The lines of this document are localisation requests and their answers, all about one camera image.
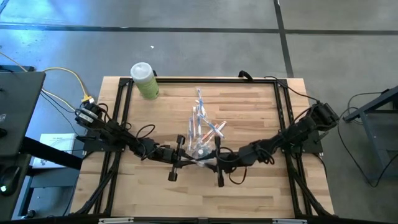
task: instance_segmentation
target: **gray concrete floor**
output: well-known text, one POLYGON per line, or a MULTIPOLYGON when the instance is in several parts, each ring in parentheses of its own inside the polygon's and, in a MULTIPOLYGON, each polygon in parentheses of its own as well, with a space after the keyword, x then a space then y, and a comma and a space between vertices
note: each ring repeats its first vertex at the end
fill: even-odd
MULTIPOLYGON (((397 30, 394 0, 280 0, 286 29, 397 30)), ((117 27, 210 27, 277 29, 272 0, 10 0, 2 24, 117 27)), ((337 113, 357 93, 383 91, 398 84, 397 35, 287 35, 294 77, 304 78, 308 94, 329 102, 337 113)), ((0 30, 0 50, 38 70, 67 67, 78 72, 97 97, 102 77, 128 75, 136 62, 149 62, 160 76, 227 76, 240 70, 252 76, 286 77, 279 34, 197 32, 78 32, 0 30)), ((0 58, 0 64, 10 64, 0 58)), ((79 105, 74 77, 48 73, 44 86, 79 105)), ((360 106, 372 96, 355 99, 360 106)), ((75 126, 78 132, 83 130, 75 126)), ((342 125, 343 137, 370 175, 374 162, 363 129, 342 125)), ((27 135, 70 133, 69 124, 40 99, 27 135)), ((335 213, 345 218, 398 222, 396 180, 373 189, 343 149, 333 130, 323 139, 324 161, 335 213)), ((35 193, 48 192, 50 189, 35 193)), ((52 206, 33 200, 40 217, 60 215, 69 192, 58 190, 52 206)))

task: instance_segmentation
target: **wooden tabletop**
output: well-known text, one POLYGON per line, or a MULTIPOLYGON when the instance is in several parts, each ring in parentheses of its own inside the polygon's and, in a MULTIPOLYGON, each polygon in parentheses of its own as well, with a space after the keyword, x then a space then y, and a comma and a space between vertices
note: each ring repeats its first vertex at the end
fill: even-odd
MULTIPOLYGON (((109 106, 112 114, 120 77, 104 77, 99 103, 109 106)), ((288 79, 289 86, 305 94, 302 79, 288 79)), ((160 83, 159 97, 145 100, 136 86, 132 91, 127 121, 134 135, 147 124, 156 125, 149 136, 160 144, 175 147, 178 134, 187 135, 188 118, 200 87, 206 112, 213 124, 227 121, 221 145, 238 150, 251 141, 270 138, 280 129, 274 88, 272 85, 250 83, 160 83)), ((294 115, 308 108, 308 100, 290 92, 294 115)), ((83 161, 73 198, 71 212, 88 200, 98 185, 103 152, 95 152, 83 161)), ((211 170, 188 166, 178 170, 176 182, 167 180, 171 165, 156 161, 140 161, 130 150, 121 158, 114 195, 112 216, 129 217, 227 217, 227 218, 289 218, 294 217, 284 156, 278 150, 275 164, 255 163, 248 167, 243 184, 235 185, 224 175, 225 187, 217 187, 211 170)), ((318 201, 333 213, 325 171, 320 161, 303 155, 309 189, 318 201)), ((243 178, 244 168, 231 177, 243 178)), ((304 211, 302 193, 298 190, 300 208, 304 211)), ((103 206, 106 205, 108 187, 103 206)))

